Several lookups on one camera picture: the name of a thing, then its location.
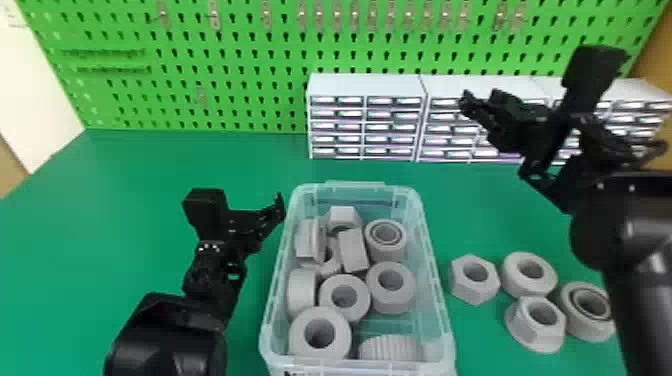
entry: green mat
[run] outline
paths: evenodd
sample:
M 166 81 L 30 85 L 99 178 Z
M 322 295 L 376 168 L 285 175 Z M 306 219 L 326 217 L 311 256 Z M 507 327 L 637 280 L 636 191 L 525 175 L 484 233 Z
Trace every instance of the green mat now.
M 627 73 L 666 3 L 18 0 L 86 127 L 283 133 L 311 72 L 561 75 L 604 43 Z
M 518 179 L 516 166 L 313 161 L 305 147 L 301 135 L 86 131 L 0 200 L 0 375 L 101 375 L 142 296 L 179 292 L 197 241 L 180 206 L 191 188 L 223 188 L 231 207 L 256 209 L 277 191 L 289 199 L 299 184 L 332 179 L 420 194 L 458 375 L 625 375 L 616 338 L 568 336 L 557 354 L 540 355 L 506 330 L 506 293 L 479 307 L 450 295 L 446 268 L 465 253 L 501 265 L 527 250 L 553 264 L 560 284 L 600 284 L 569 250 L 568 217 Z M 257 341 L 282 230 L 247 260 L 226 333 L 231 376 L 266 374 Z

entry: metal bracket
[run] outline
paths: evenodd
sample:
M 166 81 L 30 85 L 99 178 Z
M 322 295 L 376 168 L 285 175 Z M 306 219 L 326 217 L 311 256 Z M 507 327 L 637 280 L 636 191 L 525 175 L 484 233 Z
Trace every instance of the metal bracket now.
M 217 0 L 208 0 L 208 18 L 210 18 L 210 26 L 213 29 L 219 30 L 222 28 L 222 23 L 219 20 L 219 8 L 217 7 Z
M 444 0 L 441 3 L 441 11 L 439 13 L 439 29 L 441 31 L 449 31 L 452 23 L 453 4 L 451 0 Z
M 376 30 L 377 26 L 377 19 L 378 19 L 378 4 L 376 0 L 370 0 L 369 1 L 369 9 L 368 9 L 368 15 L 367 15 L 367 24 L 369 27 L 369 30 L 373 31 Z
M 270 29 L 273 26 L 273 18 L 271 18 L 271 6 L 268 4 L 268 0 L 261 1 L 261 22 L 267 29 Z
M 359 30 L 359 0 L 350 2 L 350 29 L 352 31 Z
M 334 29 L 334 31 L 341 31 L 341 18 L 343 16 L 343 11 L 341 10 L 341 0 L 334 0 L 331 11 L 334 15 L 334 18 L 331 22 L 331 28 Z
M 432 28 L 432 0 L 425 0 L 422 7 L 422 30 L 429 31 Z
M 458 32 L 466 31 L 469 26 L 469 12 L 471 11 L 471 0 L 462 0 L 460 11 L 457 14 L 457 25 L 455 30 Z
M 324 29 L 324 6 L 322 0 L 315 0 L 315 30 Z
M 506 22 L 506 15 L 508 13 L 506 0 L 501 0 L 497 4 L 497 9 L 495 10 L 495 20 L 492 22 L 492 31 L 500 31 Z
M 387 0 L 387 17 L 385 21 L 385 29 L 394 30 L 395 20 L 397 18 L 397 2 L 395 0 Z
M 296 2 L 296 25 L 301 30 L 306 29 L 306 0 Z
M 404 9 L 404 28 L 413 30 L 413 2 L 406 0 L 406 9 Z
M 517 33 L 523 28 L 525 13 L 527 13 L 527 1 L 521 0 L 513 11 L 513 20 L 511 21 L 512 33 Z
M 158 20 L 161 26 L 163 26 L 163 28 L 166 30 L 170 30 L 172 27 L 172 22 L 170 22 L 170 17 L 168 17 L 168 8 L 166 8 L 166 3 L 161 0 L 156 1 L 156 17 L 149 22 L 154 22 L 156 20 Z

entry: green pegboard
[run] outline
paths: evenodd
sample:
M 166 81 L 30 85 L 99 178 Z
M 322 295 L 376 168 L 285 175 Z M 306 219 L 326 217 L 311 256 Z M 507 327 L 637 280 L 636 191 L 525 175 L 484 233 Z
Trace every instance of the green pegboard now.
M 582 43 L 626 49 L 628 72 L 667 3 L 211 1 L 219 30 L 205 0 L 18 4 L 88 128 L 300 133 L 311 72 L 560 75 Z

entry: gray ring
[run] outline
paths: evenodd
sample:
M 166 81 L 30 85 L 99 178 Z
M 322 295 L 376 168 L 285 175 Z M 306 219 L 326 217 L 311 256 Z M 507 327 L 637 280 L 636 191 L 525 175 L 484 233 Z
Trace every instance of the gray ring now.
M 380 229 L 381 227 L 386 227 L 386 228 L 389 228 L 392 231 L 394 231 L 394 238 L 392 238 L 392 240 L 384 240 L 384 239 L 381 239 L 379 236 L 377 236 L 376 235 L 376 230 Z M 394 244 L 397 244 L 401 241 L 401 230 L 399 230 L 399 228 L 391 222 L 377 223 L 375 226 L 371 227 L 371 229 L 369 230 L 369 233 L 371 234 L 371 237 L 373 238 L 373 240 L 375 240 L 376 242 L 378 242 L 380 244 L 394 245 Z
M 599 299 L 601 299 L 602 302 L 604 303 L 604 306 L 606 307 L 607 313 L 604 314 L 604 315 L 595 315 L 591 312 L 588 312 L 585 308 L 583 308 L 581 306 L 581 304 L 579 304 L 577 295 L 580 294 L 580 293 L 589 293 L 591 295 L 598 296 Z M 572 305 L 574 306 L 574 308 L 576 308 L 577 311 L 581 312 L 586 317 L 589 317 L 589 318 L 591 318 L 593 320 L 597 320 L 597 321 L 611 321 L 613 319 L 612 316 L 611 316 L 611 305 L 609 304 L 609 299 L 606 296 L 602 295 L 601 293 L 599 293 L 597 291 L 586 289 L 586 288 L 577 288 L 577 289 L 574 289 L 574 290 L 569 292 L 569 299 L 572 302 Z

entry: gray hex nut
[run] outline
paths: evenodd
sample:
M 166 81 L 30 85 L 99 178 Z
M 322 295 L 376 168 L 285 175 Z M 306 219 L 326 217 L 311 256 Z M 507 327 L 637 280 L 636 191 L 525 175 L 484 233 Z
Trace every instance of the gray hex nut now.
M 354 206 L 332 206 L 325 215 L 327 231 L 347 230 L 362 227 L 362 218 Z
M 497 295 L 501 282 L 491 262 L 474 255 L 452 261 L 453 295 L 471 305 L 479 305 Z
M 538 353 L 554 353 L 565 341 L 567 317 L 541 296 L 521 297 L 506 310 L 504 321 L 516 341 Z

